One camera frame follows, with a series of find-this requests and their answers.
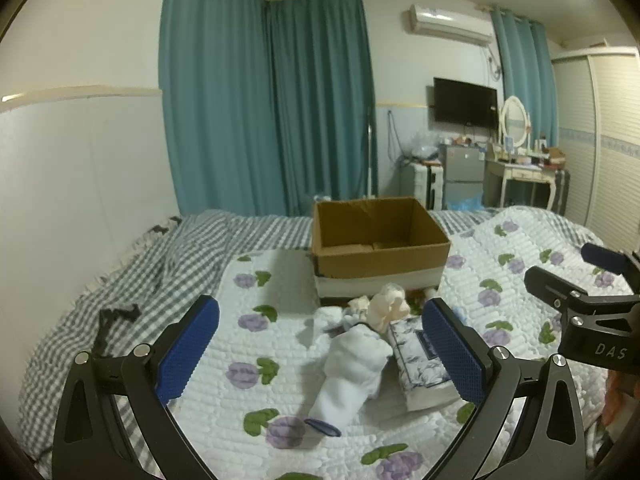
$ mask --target blue plastic piece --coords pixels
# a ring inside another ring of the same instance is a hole
[[[601,267],[613,274],[622,274],[628,265],[624,254],[594,244],[584,244],[580,254],[588,264]]]
[[[156,395],[164,406],[182,395],[219,323],[218,302],[207,300],[162,359],[158,366]]]
[[[480,406],[486,397],[482,365],[433,300],[424,304],[422,329],[431,341],[460,397]]]
[[[460,202],[446,201],[445,206],[450,211],[482,211],[482,193]]]
[[[305,424],[310,425],[318,433],[322,433],[326,436],[342,436],[342,432],[336,428],[333,424],[329,424],[324,420],[318,420],[317,418],[306,418]]]

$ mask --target white mirror frame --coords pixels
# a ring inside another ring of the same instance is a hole
[[[522,117],[524,118],[524,135],[518,142],[515,142],[514,139],[513,147],[519,148],[526,142],[526,148],[529,149],[529,132],[531,130],[531,119],[529,117],[529,114],[527,114],[522,101],[520,101],[520,99],[518,99],[515,95],[512,95],[505,99],[504,104],[502,105],[502,110],[500,111],[500,144],[504,146],[504,137],[506,137],[508,134],[506,117],[509,106],[511,104],[515,105],[522,112]]]

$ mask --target table leg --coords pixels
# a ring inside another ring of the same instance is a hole
[[[546,210],[551,211],[554,206],[554,200],[556,198],[556,180],[549,181],[549,202],[546,204]]]
[[[502,176],[502,190],[500,192],[500,208],[504,207],[504,195],[507,193],[507,179]]]

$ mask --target screw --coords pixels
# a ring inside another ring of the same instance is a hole
[[[566,364],[566,359],[560,354],[554,354],[553,360],[556,366],[564,366]]]
[[[494,355],[498,359],[507,359],[509,357],[509,351],[504,346],[497,346],[494,348]]]
[[[77,365],[83,365],[88,360],[89,360],[89,354],[87,352],[80,352],[74,359]]]
[[[133,349],[133,355],[136,357],[145,357],[149,355],[151,352],[151,346],[146,343],[142,343],[142,345],[138,345]]]

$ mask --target gray checkered sheet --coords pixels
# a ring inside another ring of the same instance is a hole
[[[592,240],[590,232],[544,210],[573,245]],[[472,229],[499,210],[479,212],[441,211],[432,216],[448,235]],[[91,349],[98,330],[98,313],[108,309],[132,309],[135,322],[118,320],[110,329],[105,354],[127,354],[140,342],[152,342],[165,326],[175,322],[201,294],[216,295],[223,271],[240,253],[268,249],[306,249],[310,245],[309,218],[267,216],[244,218],[211,210],[187,216],[180,225],[158,239],[120,272],[103,279],[104,285],[81,296],[73,310],[43,338],[28,364],[20,392],[18,427],[25,452],[37,459],[41,472],[50,477],[50,446],[63,385],[72,358]],[[151,457],[132,412],[120,400],[120,415],[143,466]]]

